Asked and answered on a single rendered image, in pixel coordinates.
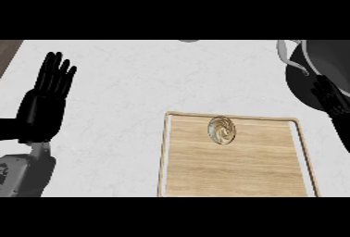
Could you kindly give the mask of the dark grey pot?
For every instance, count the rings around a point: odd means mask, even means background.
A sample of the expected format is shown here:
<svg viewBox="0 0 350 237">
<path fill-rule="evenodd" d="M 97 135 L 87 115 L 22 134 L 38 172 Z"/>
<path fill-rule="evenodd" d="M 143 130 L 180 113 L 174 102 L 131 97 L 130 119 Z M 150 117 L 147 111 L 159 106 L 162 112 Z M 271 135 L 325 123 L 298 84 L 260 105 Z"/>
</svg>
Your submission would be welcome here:
<svg viewBox="0 0 350 237">
<path fill-rule="evenodd" d="M 285 40 L 276 43 L 277 57 L 285 63 L 285 82 L 294 96 L 308 107 L 322 110 L 311 88 L 316 76 L 325 75 L 350 102 L 350 40 L 294 40 L 294 43 L 291 55 Z"/>
</svg>

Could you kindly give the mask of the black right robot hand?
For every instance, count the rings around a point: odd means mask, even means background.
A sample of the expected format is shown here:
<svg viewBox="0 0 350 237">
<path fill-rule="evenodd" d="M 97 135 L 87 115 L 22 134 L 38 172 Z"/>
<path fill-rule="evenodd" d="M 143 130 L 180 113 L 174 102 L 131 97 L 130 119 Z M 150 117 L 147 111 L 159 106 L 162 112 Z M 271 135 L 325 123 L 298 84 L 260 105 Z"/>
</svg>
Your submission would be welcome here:
<svg viewBox="0 0 350 237">
<path fill-rule="evenodd" d="M 325 75 L 317 76 L 313 82 L 311 93 L 319 100 L 323 112 L 330 118 L 342 146 L 350 153 L 350 102 L 335 83 Z"/>
</svg>

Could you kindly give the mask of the wooden tray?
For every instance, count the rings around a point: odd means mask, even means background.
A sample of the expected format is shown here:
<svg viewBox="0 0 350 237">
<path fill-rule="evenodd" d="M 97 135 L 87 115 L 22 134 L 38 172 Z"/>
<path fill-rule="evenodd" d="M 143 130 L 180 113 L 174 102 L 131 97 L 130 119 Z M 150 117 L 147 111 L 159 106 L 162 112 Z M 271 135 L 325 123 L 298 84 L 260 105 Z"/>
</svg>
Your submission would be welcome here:
<svg viewBox="0 0 350 237">
<path fill-rule="evenodd" d="M 156 195 L 320 195 L 299 121 L 295 118 L 227 117 L 233 141 L 211 140 L 208 124 L 217 115 L 168 112 Z"/>
</svg>

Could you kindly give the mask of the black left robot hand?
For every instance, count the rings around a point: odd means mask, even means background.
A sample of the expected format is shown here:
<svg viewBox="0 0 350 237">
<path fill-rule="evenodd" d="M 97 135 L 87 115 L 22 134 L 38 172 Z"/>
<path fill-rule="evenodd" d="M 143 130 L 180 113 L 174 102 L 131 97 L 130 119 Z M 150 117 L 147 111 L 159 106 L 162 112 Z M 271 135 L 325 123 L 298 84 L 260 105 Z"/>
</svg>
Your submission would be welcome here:
<svg viewBox="0 0 350 237">
<path fill-rule="evenodd" d="M 60 52 L 48 52 L 32 89 L 25 93 L 14 118 L 0 118 L 0 141 L 45 143 L 59 133 L 65 99 L 76 67 Z"/>
</svg>

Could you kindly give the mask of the cream swirl cupcake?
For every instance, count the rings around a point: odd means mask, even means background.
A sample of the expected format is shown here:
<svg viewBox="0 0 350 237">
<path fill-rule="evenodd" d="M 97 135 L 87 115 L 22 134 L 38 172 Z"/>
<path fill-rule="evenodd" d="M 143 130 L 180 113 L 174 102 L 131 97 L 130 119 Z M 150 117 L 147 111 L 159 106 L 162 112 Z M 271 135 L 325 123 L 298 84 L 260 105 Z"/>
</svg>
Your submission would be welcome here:
<svg viewBox="0 0 350 237">
<path fill-rule="evenodd" d="M 214 117 L 208 124 L 208 135 L 218 144 L 229 144 L 236 135 L 234 124 L 227 117 Z"/>
</svg>

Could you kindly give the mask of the brown wooden surface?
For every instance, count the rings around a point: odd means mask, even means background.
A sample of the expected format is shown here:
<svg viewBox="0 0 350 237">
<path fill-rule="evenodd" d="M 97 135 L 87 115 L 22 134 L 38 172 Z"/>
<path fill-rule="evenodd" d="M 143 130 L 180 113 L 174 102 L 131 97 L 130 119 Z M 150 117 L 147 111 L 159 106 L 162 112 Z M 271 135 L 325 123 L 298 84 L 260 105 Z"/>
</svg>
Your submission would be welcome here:
<svg viewBox="0 0 350 237">
<path fill-rule="evenodd" d="M 0 40 L 0 78 L 22 45 L 22 40 Z"/>
</svg>

